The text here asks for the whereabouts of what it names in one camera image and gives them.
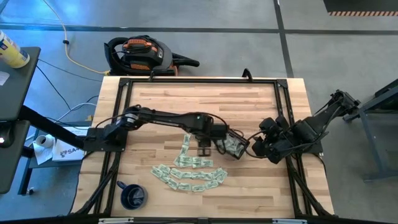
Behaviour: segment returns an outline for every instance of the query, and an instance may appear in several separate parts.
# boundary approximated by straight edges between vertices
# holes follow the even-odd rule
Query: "concrete floor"
[[[272,0],[104,0],[49,1],[67,24],[112,27],[256,28],[277,29]],[[280,0],[286,29],[397,30],[398,17],[330,17],[322,0]],[[21,14],[21,6],[30,12]],[[3,22],[58,24],[41,0],[14,0],[0,14]],[[63,51],[63,32],[5,30],[20,46],[39,46],[40,58],[85,77],[102,79],[70,63]],[[68,32],[70,55],[97,70],[107,70],[103,42],[113,37],[149,34],[174,52],[197,59],[198,68],[182,75],[238,77],[249,68],[256,77],[286,77],[279,34],[184,32]],[[304,78],[313,111],[323,106],[336,89],[362,101],[397,78],[395,35],[287,35],[294,77]],[[98,95],[100,82],[82,80],[39,62],[71,104]],[[36,72],[25,105],[44,116],[58,118],[67,107],[45,78]],[[94,113],[92,106],[74,111],[63,121],[81,121]],[[337,215],[346,218],[397,222],[398,178],[365,184],[375,170],[368,141],[359,121],[336,119],[322,141],[331,198]],[[30,186],[36,194],[16,195],[22,175],[17,170],[12,189],[0,195],[0,220],[66,215],[75,194],[79,167],[34,170]],[[7,205],[12,203],[17,212]]]

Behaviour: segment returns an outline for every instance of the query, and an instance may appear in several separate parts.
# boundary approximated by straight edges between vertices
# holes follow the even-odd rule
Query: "blue mug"
[[[147,202],[148,192],[144,187],[137,184],[126,185],[121,181],[117,181],[116,184],[122,189],[120,201],[125,209],[135,210]]]

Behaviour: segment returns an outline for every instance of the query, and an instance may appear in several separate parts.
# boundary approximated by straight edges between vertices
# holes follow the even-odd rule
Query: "butcher block tabletop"
[[[104,78],[93,126],[112,117],[119,79]],[[295,120],[311,116],[304,80],[288,78],[287,83]],[[126,89],[123,91],[119,114],[124,108]],[[282,91],[280,93],[286,115],[284,94]],[[277,117],[274,87],[270,84],[134,83],[130,106],[138,104],[171,113],[213,113],[225,119],[230,128],[241,130],[246,138],[259,130],[259,123],[264,118]],[[150,170],[152,166],[160,164],[175,167],[173,161],[179,155],[184,134],[180,128],[158,124],[145,124],[129,132],[126,150],[121,156],[118,180],[125,184],[142,185],[149,197],[144,207],[126,210],[120,203],[121,189],[116,186],[111,212],[113,217],[294,217],[285,160],[273,164],[267,159],[255,159],[247,154],[236,160],[214,149],[211,157],[207,158],[214,160],[214,167],[177,169],[211,172],[222,167],[228,172],[228,177],[219,187],[204,192],[187,192],[173,190],[161,182]],[[191,138],[188,156],[195,156],[196,153],[197,142]],[[98,186],[103,157],[103,152],[94,152],[83,161],[72,212],[81,208]],[[319,158],[304,154],[303,164],[309,189],[324,208],[333,213],[325,171]],[[204,180],[176,180],[204,184]],[[108,190],[107,187],[104,191],[101,211],[105,207]],[[304,211],[302,193],[298,190],[297,194]]]

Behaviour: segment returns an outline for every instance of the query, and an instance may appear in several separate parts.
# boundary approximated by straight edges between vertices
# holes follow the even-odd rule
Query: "yellow can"
[[[29,54],[12,41],[2,30],[0,30],[0,58],[12,68],[21,68],[29,60]]]

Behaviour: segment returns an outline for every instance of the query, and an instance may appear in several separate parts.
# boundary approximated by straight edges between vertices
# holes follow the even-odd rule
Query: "mug handle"
[[[121,189],[125,189],[127,187],[127,185],[121,181],[117,181],[116,184],[121,188]]]

